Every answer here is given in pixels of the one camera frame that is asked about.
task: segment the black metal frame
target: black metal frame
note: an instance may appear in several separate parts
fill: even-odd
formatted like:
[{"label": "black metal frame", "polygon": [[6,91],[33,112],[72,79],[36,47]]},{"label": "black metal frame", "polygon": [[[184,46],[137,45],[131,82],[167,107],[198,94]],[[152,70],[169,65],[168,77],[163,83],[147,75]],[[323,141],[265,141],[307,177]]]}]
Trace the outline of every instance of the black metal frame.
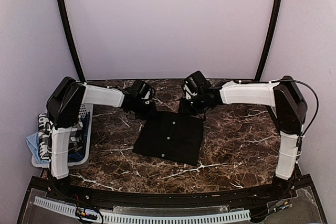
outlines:
[{"label": "black metal frame", "polygon": [[[57,2],[58,2],[58,8],[59,8],[59,12],[60,12],[60,15],[61,15],[62,23],[63,23],[64,32],[65,32],[67,42],[68,42],[68,46],[69,46],[69,49],[70,49],[71,57],[72,57],[72,60],[74,62],[73,64],[75,65],[76,72],[77,72],[79,80],[80,81],[85,81],[82,66],[80,64],[78,54],[77,54],[77,51],[76,51],[74,38],[72,36],[70,23],[69,23],[69,19],[68,19],[68,14],[67,14],[66,6],[65,6],[65,1],[64,0],[57,0]],[[271,43],[272,43],[272,39],[273,39],[273,35],[274,35],[274,31],[275,31],[275,27],[276,27],[276,23],[277,23],[277,19],[278,19],[280,3],[281,3],[281,0],[274,0],[271,19],[270,19],[270,23],[269,23],[269,27],[268,27],[268,31],[267,31],[267,35],[266,35],[266,40],[265,40],[263,52],[261,54],[259,66],[258,66],[256,75],[255,75],[255,78],[254,78],[255,81],[260,81],[261,75],[263,74],[263,71],[264,71],[264,68],[265,68],[265,65],[266,65],[269,49],[270,49],[270,46],[271,46]]]},{"label": "black metal frame", "polygon": [[[314,198],[318,205],[321,219],[323,223],[327,223],[321,201],[310,175],[300,175],[298,169],[296,170],[296,173],[297,177],[294,182],[295,190],[308,186],[311,187]],[[249,209],[253,215],[267,209],[267,203],[270,202],[271,199],[255,199],[252,197],[252,195],[268,191],[270,187],[271,185],[263,185],[245,189],[200,194],[121,193],[73,185],[66,185],[65,188],[60,187],[59,189],[63,189],[62,193],[70,198],[72,198],[73,194],[77,194],[81,201],[103,209],[113,209],[114,206],[143,208],[194,208],[229,205],[230,209]],[[63,200],[63,198],[61,198],[57,192],[54,190],[49,190],[49,188],[52,188],[52,185],[48,180],[32,177],[25,195],[25,199],[21,206],[17,224],[21,224],[32,188],[45,191],[47,193],[47,197]]]},{"label": "black metal frame", "polygon": [[258,69],[257,69],[257,72],[256,72],[256,76],[254,77],[255,81],[260,81],[261,76],[263,75],[263,71],[264,71],[264,68],[265,68],[265,65],[266,65],[267,57],[268,57],[268,54],[269,54],[269,49],[270,49],[271,44],[272,44],[273,35],[274,35],[275,27],[276,27],[276,24],[277,24],[277,20],[278,20],[280,3],[281,3],[281,0],[274,0],[271,19],[270,19],[269,26],[268,26],[268,31],[267,31],[267,35],[266,35],[266,40],[265,40],[263,52],[261,53],[259,66],[258,66]]},{"label": "black metal frame", "polygon": [[64,0],[57,0],[57,3],[58,3],[59,13],[60,13],[61,19],[62,19],[64,33],[65,33],[65,36],[67,38],[67,42],[68,42],[69,50],[70,50],[70,53],[71,53],[72,61],[74,62],[73,64],[75,65],[75,69],[76,69],[78,78],[79,78],[80,81],[85,81],[83,69],[82,69],[82,66],[81,66],[79,58],[78,58],[74,38],[72,36],[70,23],[69,23],[69,19],[68,19],[68,14],[67,14],[66,6],[65,6],[65,1]]}]

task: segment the brown marble surface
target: brown marble surface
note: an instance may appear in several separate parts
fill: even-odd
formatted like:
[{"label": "brown marble surface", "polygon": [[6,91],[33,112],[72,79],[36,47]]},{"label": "brown marble surface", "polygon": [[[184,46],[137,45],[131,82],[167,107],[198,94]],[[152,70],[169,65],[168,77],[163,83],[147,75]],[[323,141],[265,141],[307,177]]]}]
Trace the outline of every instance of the brown marble surface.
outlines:
[{"label": "brown marble surface", "polygon": [[[129,87],[133,81],[94,81]],[[160,111],[177,112],[181,80],[149,80]],[[280,137],[261,105],[224,105],[207,112],[198,167],[132,153],[144,121],[122,109],[94,106],[89,166],[70,170],[74,185],[130,193],[203,193],[271,183]]]}]

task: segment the white wall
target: white wall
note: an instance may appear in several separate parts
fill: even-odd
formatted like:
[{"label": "white wall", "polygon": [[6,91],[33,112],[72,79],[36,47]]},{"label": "white wall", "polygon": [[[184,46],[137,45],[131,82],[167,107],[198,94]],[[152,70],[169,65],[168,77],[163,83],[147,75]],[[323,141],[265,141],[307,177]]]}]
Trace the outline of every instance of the white wall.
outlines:
[{"label": "white wall", "polygon": [[0,0],[0,223],[16,223],[31,175],[25,136],[65,75],[76,76],[57,0]]},{"label": "white wall", "polygon": [[253,78],[273,0],[66,0],[87,79]]},{"label": "white wall", "polygon": [[[285,74],[319,95],[320,113],[304,139],[300,167],[311,174],[328,223],[336,223],[336,0],[282,0],[263,79]],[[311,118],[314,98],[306,89],[304,95]]]}]

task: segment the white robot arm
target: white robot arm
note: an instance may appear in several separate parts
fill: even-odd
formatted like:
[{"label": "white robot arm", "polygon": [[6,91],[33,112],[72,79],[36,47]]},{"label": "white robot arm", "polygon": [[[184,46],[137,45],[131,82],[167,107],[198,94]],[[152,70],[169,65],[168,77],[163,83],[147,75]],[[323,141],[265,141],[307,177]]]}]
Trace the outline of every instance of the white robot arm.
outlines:
[{"label": "white robot arm", "polygon": [[69,174],[69,138],[73,127],[78,123],[82,104],[123,108],[126,112],[135,112],[136,118],[146,119],[156,112],[155,103],[150,102],[154,94],[154,89],[141,80],[135,80],[126,90],[120,90],[89,85],[65,77],[47,102],[48,118],[51,122],[51,174],[56,179],[65,178]]},{"label": "white robot arm", "polygon": [[227,81],[212,87],[197,71],[184,80],[185,98],[180,100],[180,113],[204,113],[205,108],[217,105],[248,103],[276,108],[274,123],[281,136],[279,161],[275,176],[288,180],[293,174],[300,155],[302,128],[306,118],[307,103],[291,77],[279,81],[253,83]]}]

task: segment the curved black pole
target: curved black pole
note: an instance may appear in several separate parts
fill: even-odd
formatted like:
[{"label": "curved black pole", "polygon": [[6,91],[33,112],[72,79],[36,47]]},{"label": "curved black pole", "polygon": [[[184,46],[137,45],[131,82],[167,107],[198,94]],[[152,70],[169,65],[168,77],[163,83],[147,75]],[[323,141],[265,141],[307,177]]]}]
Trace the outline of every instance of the curved black pole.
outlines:
[{"label": "curved black pole", "polygon": [[82,70],[82,67],[79,62],[78,54],[76,51],[76,46],[74,43],[74,38],[72,37],[72,32],[70,28],[70,23],[67,15],[67,10],[65,8],[65,2],[64,0],[57,0],[58,3],[58,8],[59,8],[59,13],[61,15],[62,23],[63,23],[63,28],[64,28],[64,33],[67,38],[68,46],[70,49],[71,57],[73,60],[73,64],[75,65],[75,69],[78,75],[78,78],[80,81],[85,81],[84,73]]},{"label": "curved black pole", "polygon": [[273,9],[271,14],[271,20],[269,22],[268,31],[266,35],[266,40],[263,48],[263,52],[261,53],[261,58],[259,62],[259,66],[257,69],[256,76],[254,77],[255,81],[260,81],[261,76],[263,75],[263,71],[266,65],[269,49],[272,44],[272,39],[275,31],[275,26],[277,24],[279,9],[280,9],[281,0],[274,0]]}]

